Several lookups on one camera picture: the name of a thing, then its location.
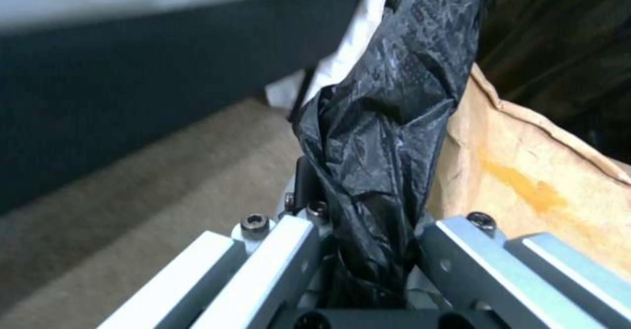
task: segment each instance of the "screw hole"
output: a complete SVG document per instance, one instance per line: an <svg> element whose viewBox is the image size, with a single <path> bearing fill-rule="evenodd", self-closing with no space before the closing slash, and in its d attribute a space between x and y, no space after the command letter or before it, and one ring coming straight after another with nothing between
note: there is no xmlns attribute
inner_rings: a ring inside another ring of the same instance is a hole
<svg viewBox="0 0 631 329"><path fill-rule="evenodd" d="M261 223L263 221L263 217L261 217L260 215L249 215L246 218L246 221L250 224Z"/></svg>
<svg viewBox="0 0 631 329"><path fill-rule="evenodd" d="M331 329L331 323L318 312L308 312L300 316L294 324L294 329Z"/></svg>

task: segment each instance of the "black plastic part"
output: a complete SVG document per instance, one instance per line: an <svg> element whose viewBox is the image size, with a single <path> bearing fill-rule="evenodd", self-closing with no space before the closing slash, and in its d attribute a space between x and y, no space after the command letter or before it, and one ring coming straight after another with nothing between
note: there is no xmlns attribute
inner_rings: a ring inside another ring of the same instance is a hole
<svg viewBox="0 0 631 329"><path fill-rule="evenodd" d="M488 0L387 0L360 60L294 124L325 192L339 253L331 307L404 307L449 116Z"/></svg>
<svg viewBox="0 0 631 329"><path fill-rule="evenodd" d="M307 158L301 156L296 162L296 179L293 186L293 212L297 212L309 203L324 200L324 190L316 170Z"/></svg>
<svg viewBox="0 0 631 329"><path fill-rule="evenodd" d="M492 311L286 309L270 329L505 329Z"/></svg>
<svg viewBox="0 0 631 329"><path fill-rule="evenodd" d="M290 123L293 123L296 118L298 118L298 114L300 113L300 107L305 102L305 97L307 97L307 91L309 90L309 86L311 86L311 81L314 79L314 74L316 73L317 66L313 66L311 68L305 69L305 77L302 79L302 83L300 84L300 89L298 89L298 96L296 100L293 102L293 107L291 107L291 112L287 117L287 120Z"/></svg>

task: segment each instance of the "crumpled plastic bag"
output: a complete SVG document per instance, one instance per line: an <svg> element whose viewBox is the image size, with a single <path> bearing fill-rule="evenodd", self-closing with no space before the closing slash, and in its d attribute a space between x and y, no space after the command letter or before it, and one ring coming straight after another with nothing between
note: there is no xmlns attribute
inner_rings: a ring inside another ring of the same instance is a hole
<svg viewBox="0 0 631 329"><path fill-rule="evenodd" d="M414 229L489 0L387 0L349 75L294 125L322 182L338 244L329 307L403 307Z"/></svg>

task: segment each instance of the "brown paper bag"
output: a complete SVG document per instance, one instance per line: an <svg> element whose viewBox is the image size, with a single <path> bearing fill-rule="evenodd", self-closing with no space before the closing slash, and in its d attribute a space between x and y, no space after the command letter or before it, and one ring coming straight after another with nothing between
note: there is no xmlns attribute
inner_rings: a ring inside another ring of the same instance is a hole
<svg viewBox="0 0 631 329"><path fill-rule="evenodd" d="M474 66L448 124L428 210L490 214L509 237L551 232L631 280L631 178Z"/></svg>

